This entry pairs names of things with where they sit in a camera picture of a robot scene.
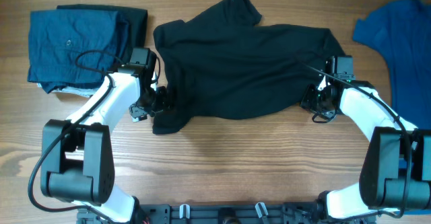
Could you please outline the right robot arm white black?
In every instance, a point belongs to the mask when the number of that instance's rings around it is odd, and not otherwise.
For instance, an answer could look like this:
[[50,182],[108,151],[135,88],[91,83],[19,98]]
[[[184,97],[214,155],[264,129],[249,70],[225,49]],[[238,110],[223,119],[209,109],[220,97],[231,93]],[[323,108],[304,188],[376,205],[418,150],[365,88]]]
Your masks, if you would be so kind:
[[430,213],[430,131],[406,121],[367,81],[324,79],[300,103],[324,123],[342,114],[369,141],[358,183],[322,192],[312,220],[343,223],[377,215]]

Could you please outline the black t-shirt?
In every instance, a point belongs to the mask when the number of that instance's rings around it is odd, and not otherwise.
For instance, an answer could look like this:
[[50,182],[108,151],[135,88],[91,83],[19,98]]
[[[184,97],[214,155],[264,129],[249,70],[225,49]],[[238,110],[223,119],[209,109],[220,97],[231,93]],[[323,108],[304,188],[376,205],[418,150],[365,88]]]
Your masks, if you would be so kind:
[[327,28],[262,26],[250,0],[222,0],[189,21],[154,30],[172,109],[153,132],[178,132],[195,116],[231,120],[273,114],[297,104],[322,81],[326,60],[344,51]]

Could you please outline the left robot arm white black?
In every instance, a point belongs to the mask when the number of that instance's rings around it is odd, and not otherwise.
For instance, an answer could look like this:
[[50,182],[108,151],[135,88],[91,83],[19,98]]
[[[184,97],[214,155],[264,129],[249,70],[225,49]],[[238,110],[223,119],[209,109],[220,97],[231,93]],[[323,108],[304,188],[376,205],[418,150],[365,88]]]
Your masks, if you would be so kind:
[[128,63],[104,72],[102,85],[77,112],[45,124],[42,155],[33,170],[45,197],[107,223],[148,222],[138,199],[114,182],[110,135],[126,110],[135,121],[157,113],[164,88],[157,86],[155,68]]

